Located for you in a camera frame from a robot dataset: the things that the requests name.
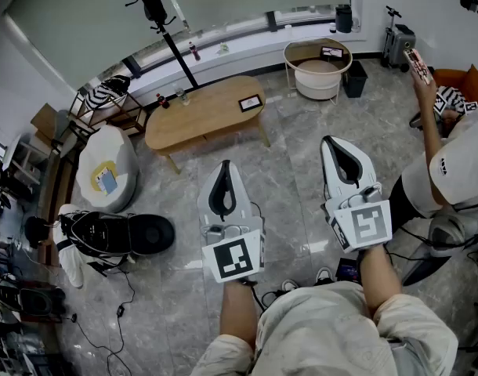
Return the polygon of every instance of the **white cloth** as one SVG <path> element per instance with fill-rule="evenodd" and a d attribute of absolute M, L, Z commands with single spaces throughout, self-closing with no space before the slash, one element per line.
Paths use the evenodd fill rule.
<path fill-rule="evenodd" d="M 59 214 L 67 215 L 69 213 L 79 212 L 80 210 L 81 209 L 74 204 L 64 204 L 60 208 Z M 66 239 L 67 237 L 63 234 L 60 221 L 56 220 L 53 228 L 54 243 L 58 244 Z M 63 270 L 65 270 L 71 284 L 76 288 L 82 287 L 84 284 L 82 267 L 89 262 L 94 262 L 95 259 L 81 253 L 75 245 L 62 249 L 58 252 L 58 256 L 60 258 L 60 265 L 63 267 Z"/>
<path fill-rule="evenodd" d="M 343 281 L 283 295 L 260 318 L 255 355 L 246 342 L 220 335 L 191 376 L 247 374 L 251 367 L 258 376 L 448 376 L 457 346 L 418 298 L 396 295 L 371 320 L 362 287 Z"/>
<path fill-rule="evenodd" d="M 478 201 L 478 110 L 464 116 L 444 142 L 429 165 L 434 185 L 450 204 L 474 204 Z M 432 217 L 441 209 L 430 189 L 425 154 L 404 169 L 402 180 L 408 200 L 420 214 Z"/>

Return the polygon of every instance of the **forearm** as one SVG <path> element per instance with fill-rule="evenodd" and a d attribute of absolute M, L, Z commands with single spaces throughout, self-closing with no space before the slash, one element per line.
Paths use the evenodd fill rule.
<path fill-rule="evenodd" d="M 425 145 L 425 160 L 427 162 L 427 168 L 429 169 L 430 162 L 437 152 L 443 147 L 440 134 L 437 130 L 436 119 L 434 117 L 433 108 L 430 104 L 419 102 L 420 112 L 422 115 L 422 127 L 424 133 L 424 145 Z M 429 172 L 430 189 L 433 193 L 433 198 L 436 203 L 440 205 L 447 205 L 446 199 L 443 194 L 437 189 L 433 183 L 433 179 Z"/>
<path fill-rule="evenodd" d="M 229 334 L 247 342 L 255 350 L 258 317 L 250 287 L 238 282 L 223 285 L 220 334 Z"/>
<path fill-rule="evenodd" d="M 360 264 L 361 283 L 371 316 L 379 306 L 401 294 L 401 282 L 382 245 L 368 249 Z"/>

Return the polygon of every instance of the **framed card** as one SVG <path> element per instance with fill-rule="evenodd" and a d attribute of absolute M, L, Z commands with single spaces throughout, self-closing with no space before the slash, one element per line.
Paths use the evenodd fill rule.
<path fill-rule="evenodd" d="M 477 102 L 464 103 L 465 114 L 470 113 L 471 111 L 475 109 L 477 109 Z"/>
<path fill-rule="evenodd" d="M 343 49 L 338 49 L 336 47 L 321 47 L 320 54 L 322 56 L 332 56 L 332 57 L 343 57 Z"/>
<path fill-rule="evenodd" d="M 239 100 L 239 107 L 243 113 L 260 106 L 263 106 L 263 103 L 259 95 L 249 96 L 246 99 Z"/>
<path fill-rule="evenodd" d="M 436 94 L 436 102 L 434 103 L 434 111 L 441 115 L 446 109 L 447 102 L 439 93 Z"/>

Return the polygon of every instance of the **bottle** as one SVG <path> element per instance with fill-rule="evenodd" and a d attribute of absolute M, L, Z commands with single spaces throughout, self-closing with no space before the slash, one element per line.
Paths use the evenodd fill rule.
<path fill-rule="evenodd" d="M 169 107 L 169 102 L 166 100 L 164 96 L 161 96 L 160 93 L 158 93 L 158 102 L 161 106 L 163 106 L 165 109 Z"/>
<path fill-rule="evenodd" d="M 201 59 L 201 56 L 199 56 L 199 52 L 197 51 L 197 48 L 195 47 L 195 44 L 192 43 L 192 42 L 189 42 L 189 49 L 190 51 L 192 52 L 192 54 L 194 55 L 194 58 L 196 61 L 199 61 Z"/>
<path fill-rule="evenodd" d="M 182 100 L 184 106 L 188 106 L 190 103 L 189 96 L 186 95 L 183 88 L 176 83 L 173 84 L 173 88 L 175 89 L 175 94 Z"/>

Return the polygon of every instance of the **hand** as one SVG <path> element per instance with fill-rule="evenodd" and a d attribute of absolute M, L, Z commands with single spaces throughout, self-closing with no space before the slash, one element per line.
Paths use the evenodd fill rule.
<path fill-rule="evenodd" d="M 432 110 L 436 102 L 436 82 L 432 80 L 427 85 L 414 70 L 411 70 L 411 76 L 413 77 L 413 89 L 415 90 L 420 110 Z"/>

